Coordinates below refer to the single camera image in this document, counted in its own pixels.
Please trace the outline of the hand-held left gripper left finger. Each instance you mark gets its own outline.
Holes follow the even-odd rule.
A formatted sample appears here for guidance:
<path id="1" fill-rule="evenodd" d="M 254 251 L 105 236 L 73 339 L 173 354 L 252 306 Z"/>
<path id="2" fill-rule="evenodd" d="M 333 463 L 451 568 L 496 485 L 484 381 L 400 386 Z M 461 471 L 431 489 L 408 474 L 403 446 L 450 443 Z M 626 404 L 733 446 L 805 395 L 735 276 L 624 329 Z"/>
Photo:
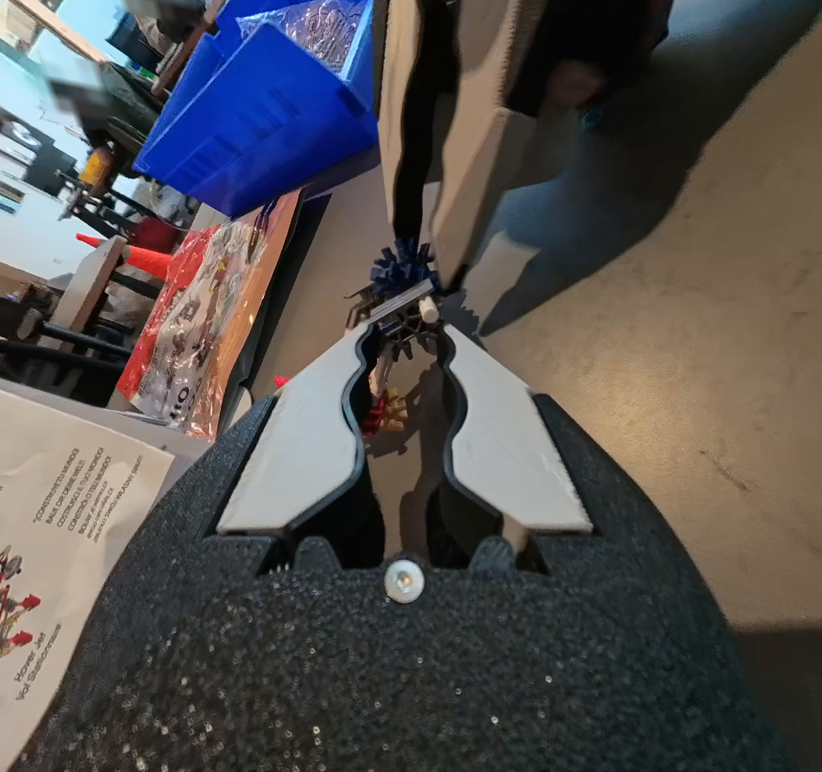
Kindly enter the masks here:
<path id="1" fill-rule="evenodd" d="M 361 323 L 286 383 L 217 523 L 219 534 L 294 533 L 363 474 L 352 406 L 375 325 Z"/>

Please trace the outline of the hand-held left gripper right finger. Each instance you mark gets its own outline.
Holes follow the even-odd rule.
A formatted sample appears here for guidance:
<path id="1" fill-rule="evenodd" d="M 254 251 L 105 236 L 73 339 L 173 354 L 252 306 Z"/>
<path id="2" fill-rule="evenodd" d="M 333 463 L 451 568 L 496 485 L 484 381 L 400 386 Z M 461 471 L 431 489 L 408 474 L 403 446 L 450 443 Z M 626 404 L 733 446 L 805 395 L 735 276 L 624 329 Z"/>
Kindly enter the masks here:
<path id="1" fill-rule="evenodd" d="M 529 386 L 453 325 L 441 328 L 456 413 L 444 449 L 449 484 L 526 534 L 591 534 L 593 523 Z"/>

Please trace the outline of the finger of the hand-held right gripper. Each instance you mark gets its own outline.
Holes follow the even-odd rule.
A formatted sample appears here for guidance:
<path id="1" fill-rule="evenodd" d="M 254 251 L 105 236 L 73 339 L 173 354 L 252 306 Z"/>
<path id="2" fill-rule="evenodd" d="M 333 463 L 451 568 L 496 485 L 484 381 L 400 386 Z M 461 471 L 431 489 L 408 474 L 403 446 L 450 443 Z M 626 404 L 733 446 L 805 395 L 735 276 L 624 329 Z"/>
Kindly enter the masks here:
<path id="1" fill-rule="evenodd" d="M 385 204 L 394 240 L 418 243 L 442 92 L 445 9 L 438 0 L 389 0 L 378 106 Z"/>
<path id="2" fill-rule="evenodd" d="M 430 222 L 441 287 L 454 288 L 474 259 L 500 198 L 554 178 L 570 152 L 570 110 L 513 109 L 509 92 L 549 0 L 460 0 L 456 103 L 441 151 Z"/>

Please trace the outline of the person's right hand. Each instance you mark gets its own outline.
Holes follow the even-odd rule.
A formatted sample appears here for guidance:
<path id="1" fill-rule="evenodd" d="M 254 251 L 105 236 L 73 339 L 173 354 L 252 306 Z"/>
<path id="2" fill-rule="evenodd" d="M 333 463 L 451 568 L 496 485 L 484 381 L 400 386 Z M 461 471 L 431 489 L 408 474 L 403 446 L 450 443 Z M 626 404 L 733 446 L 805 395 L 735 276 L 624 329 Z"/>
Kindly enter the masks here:
<path id="1" fill-rule="evenodd" d="M 546 100 L 557 111 L 582 109 L 589 105 L 607 82 L 597 66 L 579 60 L 563 60 L 548 80 Z"/>

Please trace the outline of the clear plastic parts bag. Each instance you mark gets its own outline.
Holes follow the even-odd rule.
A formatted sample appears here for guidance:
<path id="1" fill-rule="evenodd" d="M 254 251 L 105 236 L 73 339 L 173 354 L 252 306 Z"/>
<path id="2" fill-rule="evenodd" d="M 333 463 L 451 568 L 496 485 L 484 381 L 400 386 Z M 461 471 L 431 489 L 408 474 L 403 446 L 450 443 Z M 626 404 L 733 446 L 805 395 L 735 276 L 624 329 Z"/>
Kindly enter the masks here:
<path id="1" fill-rule="evenodd" d="M 236 18 L 241 39 L 274 27 L 341 80 L 354 75 L 354 57 L 372 16 L 373 0 L 312 0 Z"/>

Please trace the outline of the blue storage bin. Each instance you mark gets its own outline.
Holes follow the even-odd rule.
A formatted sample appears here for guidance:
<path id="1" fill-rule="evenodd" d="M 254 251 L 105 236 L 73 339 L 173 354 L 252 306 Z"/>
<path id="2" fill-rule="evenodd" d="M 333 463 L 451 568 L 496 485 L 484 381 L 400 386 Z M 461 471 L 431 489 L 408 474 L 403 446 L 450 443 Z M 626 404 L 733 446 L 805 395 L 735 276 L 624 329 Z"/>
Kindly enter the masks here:
<path id="1" fill-rule="evenodd" d="M 338 75 L 275 27 L 238 19 L 315 0 L 228 0 L 184 68 L 135 171 L 238 216 L 370 149 L 373 0 Z"/>

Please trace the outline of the orange red toy parts bag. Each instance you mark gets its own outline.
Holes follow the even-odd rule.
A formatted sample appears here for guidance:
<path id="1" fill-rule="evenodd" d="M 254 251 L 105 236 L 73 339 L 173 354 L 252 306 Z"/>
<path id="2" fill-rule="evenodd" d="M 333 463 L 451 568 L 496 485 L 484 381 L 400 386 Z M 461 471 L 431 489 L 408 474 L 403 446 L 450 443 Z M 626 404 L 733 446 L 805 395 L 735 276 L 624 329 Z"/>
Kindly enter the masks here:
<path id="1" fill-rule="evenodd" d="M 260 319 L 304 194 L 291 191 L 186 236 L 118 380 L 129 405 L 215 441 L 230 375 Z"/>

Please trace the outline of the printed instruction sheet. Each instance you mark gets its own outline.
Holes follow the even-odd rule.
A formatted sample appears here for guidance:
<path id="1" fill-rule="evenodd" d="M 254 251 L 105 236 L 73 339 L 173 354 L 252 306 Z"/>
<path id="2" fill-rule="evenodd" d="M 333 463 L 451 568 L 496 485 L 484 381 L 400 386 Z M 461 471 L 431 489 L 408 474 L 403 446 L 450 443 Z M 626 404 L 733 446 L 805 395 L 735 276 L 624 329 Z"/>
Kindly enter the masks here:
<path id="1" fill-rule="evenodd" d="M 175 458 L 2 392 L 1 763 L 54 698 L 108 574 Z"/>

